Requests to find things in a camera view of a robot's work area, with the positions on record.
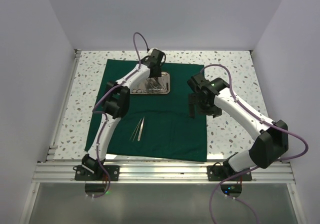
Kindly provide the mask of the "dark green surgical cloth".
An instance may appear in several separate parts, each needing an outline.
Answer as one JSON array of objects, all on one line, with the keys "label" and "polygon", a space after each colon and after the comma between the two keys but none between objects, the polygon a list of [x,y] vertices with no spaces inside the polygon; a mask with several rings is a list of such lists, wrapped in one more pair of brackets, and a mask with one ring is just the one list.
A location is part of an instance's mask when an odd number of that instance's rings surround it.
[{"label": "dark green surgical cloth", "polygon": [[[170,74],[166,95],[131,95],[129,110],[117,125],[107,153],[205,162],[207,159],[206,116],[189,117],[187,81],[202,65],[165,63]],[[140,141],[129,140],[139,120],[145,117]]]}]

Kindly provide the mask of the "wide steel tweezers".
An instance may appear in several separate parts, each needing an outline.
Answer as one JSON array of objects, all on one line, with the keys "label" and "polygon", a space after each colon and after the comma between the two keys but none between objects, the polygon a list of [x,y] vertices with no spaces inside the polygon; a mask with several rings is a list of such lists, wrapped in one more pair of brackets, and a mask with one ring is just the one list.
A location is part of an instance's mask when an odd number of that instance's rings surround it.
[{"label": "wide steel tweezers", "polygon": [[144,120],[145,120],[145,117],[143,117],[143,119],[142,119],[142,121],[141,121],[141,125],[140,125],[140,128],[139,128],[137,141],[140,141],[140,140],[141,140],[142,131],[143,131],[144,122],[145,122]]}]

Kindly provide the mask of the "thin steel tweezers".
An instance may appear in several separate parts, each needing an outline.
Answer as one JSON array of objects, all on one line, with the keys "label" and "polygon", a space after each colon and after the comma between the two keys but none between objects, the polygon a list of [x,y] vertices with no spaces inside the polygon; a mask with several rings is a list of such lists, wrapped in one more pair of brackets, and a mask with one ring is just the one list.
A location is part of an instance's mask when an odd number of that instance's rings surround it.
[{"label": "thin steel tweezers", "polygon": [[134,140],[135,140],[136,135],[138,134],[140,128],[142,127],[142,122],[143,122],[143,119],[140,119],[139,122],[138,122],[138,124],[136,125],[133,133],[131,134],[129,140],[131,140],[131,141],[134,141]]}]

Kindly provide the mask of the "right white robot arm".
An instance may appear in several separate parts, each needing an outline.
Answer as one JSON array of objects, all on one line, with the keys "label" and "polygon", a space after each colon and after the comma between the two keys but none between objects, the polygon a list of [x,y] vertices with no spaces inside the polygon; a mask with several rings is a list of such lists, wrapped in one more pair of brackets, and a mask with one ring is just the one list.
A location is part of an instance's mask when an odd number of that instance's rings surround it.
[{"label": "right white robot arm", "polygon": [[246,151],[236,152],[222,165],[213,169],[216,174],[222,174],[228,180],[236,179],[241,171],[252,167],[266,169],[274,161],[288,151],[288,126],[282,120],[272,119],[260,114],[248,103],[240,104],[242,100],[232,93],[230,84],[222,78],[207,80],[202,73],[188,80],[192,93],[188,96],[189,116],[195,114],[220,117],[223,112],[230,115],[251,136],[253,146]]}]

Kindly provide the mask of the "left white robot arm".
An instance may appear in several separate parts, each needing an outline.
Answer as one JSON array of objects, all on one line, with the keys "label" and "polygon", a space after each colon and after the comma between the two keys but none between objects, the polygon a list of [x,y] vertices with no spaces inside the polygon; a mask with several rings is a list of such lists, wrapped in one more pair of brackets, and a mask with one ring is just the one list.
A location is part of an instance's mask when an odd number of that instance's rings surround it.
[{"label": "left white robot arm", "polygon": [[122,78],[107,83],[106,93],[93,110],[93,113],[101,114],[97,134],[89,151],[82,158],[81,164],[73,168],[76,172],[74,178],[76,181],[111,180],[110,173],[103,163],[112,135],[129,110],[131,88],[148,78],[161,77],[161,67],[165,60],[164,52],[153,49]]}]

